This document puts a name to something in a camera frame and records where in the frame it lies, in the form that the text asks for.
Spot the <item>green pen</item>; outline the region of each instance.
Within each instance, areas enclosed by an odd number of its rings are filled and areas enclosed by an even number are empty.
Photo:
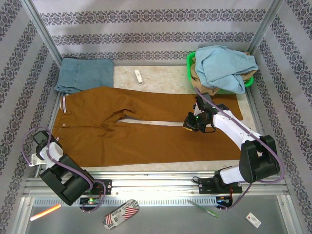
[[[195,202],[193,202],[193,201],[191,201],[191,200],[187,200],[187,201],[188,201],[189,203],[191,203],[193,206],[196,206],[197,208],[203,210],[204,212],[206,212],[206,213],[212,215],[213,217],[218,218],[218,216],[216,215],[216,213],[214,213],[213,211],[208,210],[208,209],[205,209],[204,207],[202,207],[202,206],[196,204]]]

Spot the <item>cable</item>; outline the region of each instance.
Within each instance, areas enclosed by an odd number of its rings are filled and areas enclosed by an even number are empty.
[[[233,189],[232,189],[232,187],[230,188],[230,200],[233,200]]]
[[[94,181],[95,183],[100,183],[102,186],[103,186],[103,188],[104,188],[104,192],[103,192],[103,196],[102,196],[102,198],[101,198],[101,200],[98,202],[98,205],[97,206],[95,206],[92,210],[90,210],[90,211],[86,211],[85,209],[84,209],[84,206],[85,206],[85,204],[83,204],[82,205],[82,211],[83,212],[88,212],[88,213],[91,213],[91,212],[93,212],[93,211],[96,211],[101,205],[102,205],[102,203],[103,203],[103,201],[104,201],[104,198],[105,198],[105,194],[106,194],[106,185],[104,184],[104,182],[102,182],[102,181],[100,181],[100,180],[95,180]]]
[[[89,185],[90,185],[90,188],[88,189],[88,191],[92,190],[92,189],[93,189],[93,182],[92,182],[86,175],[84,175],[84,174],[81,173],[80,171],[78,171],[78,170],[76,170],[76,169],[74,169],[74,168],[72,168],[72,167],[70,167],[70,166],[67,166],[66,164],[63,164],[63,163],[61,163],[61,162],[59,162],[59,161],[57,161],[57,160],[55,160],[54,158],[51,157],[49,147],[50,147],[50,143],[51,143],[51,139],[52,139],[52,133],[51,133],[51,131],[50,131],[49,128],[43,127],[43,126],[39,126],[39,127],[32,128],[32,129],[29,130],[27,133],[25,133],[24,138],[23,138],[23,143],[25,142],[25,140],[26,140],[28,134],[30,134],[30,133],[33,132],[33,131],[38,130],[39,128],[43,128],[43,129],[45,129],[45,130],[49,133],[49,138],[48,138],[48,142],[47,142],[47,149],[46,149],[46,153],[47,153],[48,158],[49,158],[52,162],[54,162],[55,164],[57,164],[57,165],[59,165],[59,166],[65,168],[65,169],[67,169],[67,170],[69,170],[69,171],[71,171],[71,172],[73,172],[73,173],[76,173],[77,175],[79,175],[79,176],[81,176],[82,178],[84,178],[84,179],[89,183]],[[26,155],[26,153],[25,153],[24,144],[22,144],[21,152],[22,152],[22,154],[23,154],[25,160],[27,161],[28,165],[31,165],[31,162],[30,162],[30,160],[28,159],[28,157],[27,157],[27,155]],[[103,192],[102,198],[101,198],[100,201],[98,202],[98,205],[95,206],[92,210],[87,211],[88,213],[91,213],[91,212],[97,210],[97,209],[102,205],[102,203],[103,203],[103,201],[104,201],[104,199],[105,199],[106,185],[104,184],[104,182],[102,182],[102,181],[100,181],[100,180],[95,180],[94,183],[99,183],[99,184],[101,184],[101,185],[103,186],[104,192]]]
[[[63,168],[66,168],[67,170],[69,170],[69,171],[71,171],[73,173],[76,173],[77,175],[79,175],[82,178],[84,178],[88,182],[88,184],[90,185],[90,188],[88,189],[88,191],[92,190],[93,189],[93,182],[87,176],[85,176],[83,173],[81,173],[80,171],[78,171],[78,170],[76,170],[76,169],[74,169],[74,168],[72,168],[70,166],[67,166],[67,165],[65,165],[65,164],[63,164],[63,163],[61,163],[59,161],[56,161],[54,158],[51,157],[50,152],[49,152],[49,146],[50,146],[50,142],[51,142],[51,139],[52,139],[52,133],[51,133],[50,129],[48,129],[47,127],[43,127],[43,126],[35,127],[35,128],[32,128],[31,130],[29,130],[27,133],[25,133],[24,138],[23,138],[24,139],[23,140],[23,144],[22,144],[22,147],[21,147],[21,153],[23,154],[23,156],[24,156],[25,160],[27,161],[28,165],[32,165],[32,164],[29,161],[29,159],[28,159],[28,157],[27,157],[27,155],[25,153],[24,142],[25,142],[28,134],[30,134],[33,131],[38,130],[39,128],[43,128],[43,129],[45,129],[49,133],[49,139],[48,139],[47,150],[46,150],[48,158],[52,162],[54,162],[55,164],[57,164],[57,165],[59,165],[59,166],[61,166]]]
[[[196,183],[196,184],[199,184],[199,182],[198,182],[198,180],[199,180],[200,178],[198,177],[198,176],[194,176],[193,178],[192,178],[192,181],[194,182],[194,183]]]
[[[259,182],[264,183],[264,184],[275,184],[280,182],[282,179],[284,179],[285,176],[285,169],[283,167],[283,163],[282,160],[277,156],[277,154],[269,147],[267,146],[265,143],[263,143],[259,138],[257,138],[254,134],[250,133],[249,130],[247,130],[239,121],[237,121],[236,119],[232,118],[231,116],[229,116],[227,113],[225,113],[224,111],[222,111],[219,107],[217,107],[215,104],[213,104],[211,101],[209,101],[208,99],[206,99],[201,92],[199,91],[198,88],[195,88],[196,92],[198,93],[198,95],[205,100],[206,102],[208,102],[210,105],[212,105],[213,107],[215,107],[219,112],[221,112],[225,117],[229,118],[230,120],[232,120],[238,127],[240,127],[242,130],[244,130],[244,132],[248,133],[253,139],[255,139],[256,141],[258,141],[264,148],[266,148],[276,159],[276,161],[278,162],[280,169],[281,169],[281,175],[278,179],[274,180],[274,181],[265,181],[265,180],[259,180]]]
[[[100,186],[96,186],[97,189],[99,189],[99,196],[96,197],[96,199],[100,199],[102,197],[102,191]]]
[[[252,184],[249,184],[248,188],[244,191],[244,193],[234,202],[234,204],[230,207],[226,207],[226,208],[220,208],[222,209],[223,211],[227,211],[229,209],[232,209],[234,206],[236,206],[240,201],[241,199],[244,197],[244,195],[248,192],[248,190],[250,189],[250,187],[252,186]]]

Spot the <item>beige cloth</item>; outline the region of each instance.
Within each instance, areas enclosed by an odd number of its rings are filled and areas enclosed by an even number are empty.
[[[246,73],[246,74],[240,74],[240,75],[242,76],[243,80],[245,81],[245,80],[250,79],[254,73],[256,73],[256,70],[251,71],[251,72]],[[207,88],[200,83],[200,79],[199,79],[199,77],[195,71],[195,63],[191,66],[191,76],[192,76],[192,80],[191,80],[192,86],[194,88],[199,89],[199,91],[201,93],[209,93],[210,96],[213,96],[220,90],[220,88],[215,88],[215,89]]]

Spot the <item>orange pen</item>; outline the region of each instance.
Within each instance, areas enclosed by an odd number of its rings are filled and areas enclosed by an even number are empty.
[[[61,208],[61,207],[62,207],[62,205],[57,204],[57,205],[55,205],[55,206],[53,206],[53,207],[51,207],[51,208],[49,208],[49,209],[47,209],[47,210],[45,210],[45,211],[40,212],[39,214],[36,214],[36,215],[32,216],[32,217],[30,218],[30,221],[34,221],[34,220],[36,220],[37,218],[41,218],[41,217],[43,217],[43,216],[45,216],[45,215],[47,215],[47,214],[49,214],[49,213],[51,213],[51,212],[57,210],[58,208]]]

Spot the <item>paper tag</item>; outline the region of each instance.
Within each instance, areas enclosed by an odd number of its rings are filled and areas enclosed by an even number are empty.
[[[253,215],[253,213],[248,213],[246,219],[251,222],[256,228],[258,228],[261,224],[260,220]]]

